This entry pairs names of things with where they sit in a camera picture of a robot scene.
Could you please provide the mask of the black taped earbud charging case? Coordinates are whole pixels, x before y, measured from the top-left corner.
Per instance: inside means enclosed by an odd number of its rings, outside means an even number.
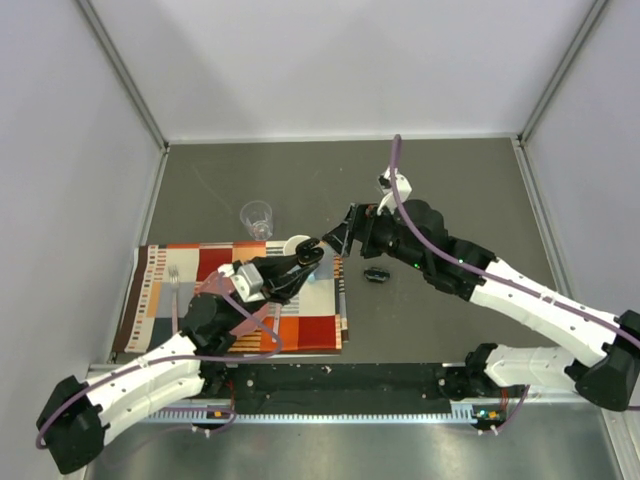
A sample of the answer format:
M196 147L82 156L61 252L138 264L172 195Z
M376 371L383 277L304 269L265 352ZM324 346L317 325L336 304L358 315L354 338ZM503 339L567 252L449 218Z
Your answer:
M363 276L368 282L383 284L390 279L391 274L383 268L371 267L363 271Z

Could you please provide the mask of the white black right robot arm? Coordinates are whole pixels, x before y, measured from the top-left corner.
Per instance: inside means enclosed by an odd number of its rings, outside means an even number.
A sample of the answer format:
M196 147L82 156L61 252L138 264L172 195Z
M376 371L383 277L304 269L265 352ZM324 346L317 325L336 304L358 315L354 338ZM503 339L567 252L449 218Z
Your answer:
M400 212L353 204L324 241L348 257L359 242L364 258L387 255L419 270L436 290L499 312L553 341L549 348L483 344L466 359L476 394L537 385L574 391L611 411L628 409L639 377L639 315L589 308L513 269L493 252L448 233L443 216L422 200Z

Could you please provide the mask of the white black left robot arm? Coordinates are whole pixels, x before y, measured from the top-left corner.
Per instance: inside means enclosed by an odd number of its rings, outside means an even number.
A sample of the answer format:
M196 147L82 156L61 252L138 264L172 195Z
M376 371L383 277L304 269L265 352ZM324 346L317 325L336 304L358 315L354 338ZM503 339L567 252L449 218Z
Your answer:
M169 340L92 379L60 381L36 421L35 445L61 474L91 463L119 434L170 404L226 387L226 368L241 363L228 351L247 323L269 336L262 321L271 304L288 304L318 268L322 253L255 257L224 264L199 286Z

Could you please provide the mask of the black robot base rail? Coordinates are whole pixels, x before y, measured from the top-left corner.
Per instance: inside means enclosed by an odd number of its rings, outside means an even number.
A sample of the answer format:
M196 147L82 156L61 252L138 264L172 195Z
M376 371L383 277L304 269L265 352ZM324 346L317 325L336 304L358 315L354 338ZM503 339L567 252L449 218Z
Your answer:
M444 372L430 363L242 364L227 381L242 414L443 413Z

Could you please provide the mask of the black case with gold line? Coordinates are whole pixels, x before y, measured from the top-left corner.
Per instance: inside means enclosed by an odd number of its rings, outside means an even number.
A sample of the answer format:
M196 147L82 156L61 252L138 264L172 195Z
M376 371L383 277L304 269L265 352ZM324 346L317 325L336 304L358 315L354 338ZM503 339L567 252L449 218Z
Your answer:
M295 247L298 265L301 267L319 263L324 257L324 249L317 238L308 238Z

